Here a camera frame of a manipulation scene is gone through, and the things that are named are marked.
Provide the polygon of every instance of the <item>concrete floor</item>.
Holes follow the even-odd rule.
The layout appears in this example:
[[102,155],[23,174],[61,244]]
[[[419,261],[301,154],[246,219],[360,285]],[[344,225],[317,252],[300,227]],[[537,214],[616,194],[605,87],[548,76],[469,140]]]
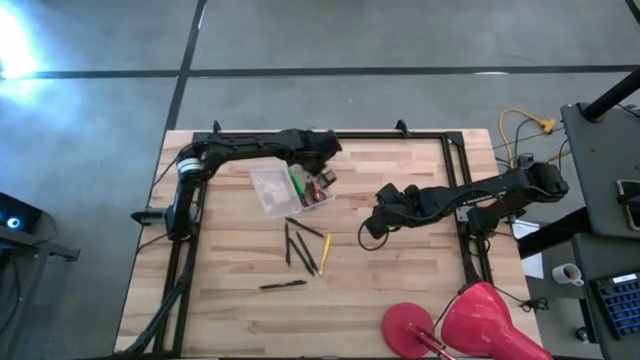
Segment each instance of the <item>concrete floor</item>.
[[[0,1],[0,63],[179,70],[196,3]],[[15,28],[23,36],[7,36]],[[624,65],[640,62],[638,35],[624,1],[209,0],[192,68]],[[176,128],[209,129],[214,119],[226,129],[389,128],[402,118],[412,128],[488,128],[498,145],[503,109],[559,119],[561,105],[590,101],[624,75],[194,78]],[[51,213],[58,241],[82,248],[77,263],[48,267],[18,358],[111,352],[140,233],[129,213],[146,204],[175,88],[175,78],[0,80],[0,191]],[[507,133],[519,122],[509,119]],[[520,151],[542,160],[564,139],[558,131]],[[525,219],[549,222],[583,205],[570,157],[563,175],[570,194],[531,206]],[[545,346],[600,357],[572,338],[577,302],[551,308],[538,316]]]

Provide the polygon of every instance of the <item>white mug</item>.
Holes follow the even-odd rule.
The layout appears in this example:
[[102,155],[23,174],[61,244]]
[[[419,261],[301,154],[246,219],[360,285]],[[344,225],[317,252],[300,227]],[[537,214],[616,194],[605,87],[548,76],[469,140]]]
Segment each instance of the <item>white mug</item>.
[[582,271],[571,263],[554,267],[553,270],[551,270],[551,275],[553,276],[553,279],[561,285],[584,285],[584,280],[582,280]]

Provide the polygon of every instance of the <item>yellow cable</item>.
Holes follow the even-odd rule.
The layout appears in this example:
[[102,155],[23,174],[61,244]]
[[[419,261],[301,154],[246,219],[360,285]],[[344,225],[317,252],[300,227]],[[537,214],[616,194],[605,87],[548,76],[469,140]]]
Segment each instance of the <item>yellow cable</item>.
[[504,141],[504,146],[507,148],[507,154],[509,155],[509,164],[511,165],[511,167],[513,168],[515,166],[515,159],[513,159],[513,153],[511,152],[511,146],[509,146],[509,140],[507,140],[507,135],[504,132],[504,128],[503,128],[503,121],[504,121],[504,116],[507,115],[508,113],[518,113],[521,115],[526,116],[529,119],[535,120],[538,125],[542,128],[542,131],[545,134],[551,134],[553,132],[553,127],[556,124],[556,119],[541,119],[537,116],[534,116],[532,114],[529,114],[528,112],[524,111],[524,110],[520,110],[520,109],[516,109],[516,108],[509,108],[504,110],[501,114],[500,114],[500,119],[498,119],[498,128],[500,130],[500,135],[502,136],[502,141]]

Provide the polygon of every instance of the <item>blue light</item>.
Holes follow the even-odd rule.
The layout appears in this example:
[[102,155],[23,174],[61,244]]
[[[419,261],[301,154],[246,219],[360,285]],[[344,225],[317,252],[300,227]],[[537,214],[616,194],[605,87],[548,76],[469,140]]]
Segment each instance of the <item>blue light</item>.
[[18,226],[20,226],[20,220],[18,220],[17,218],[9,218],[9,220],[7,220],[7,226],[9,227],[9,229],[16,229]]

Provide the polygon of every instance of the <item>yellow pencil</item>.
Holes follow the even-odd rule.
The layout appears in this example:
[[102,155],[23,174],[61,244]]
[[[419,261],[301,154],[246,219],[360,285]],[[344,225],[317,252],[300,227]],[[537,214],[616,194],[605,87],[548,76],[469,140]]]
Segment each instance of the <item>yellow pencil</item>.
[[320,262],[320,272],[322,275],[324,272],[324,263],[327,262],[327,255],[329,255],[329,248],[331,247],[331,233],[327,234],[327,241],[324,243],[324,253],[322,254],[322,262]]

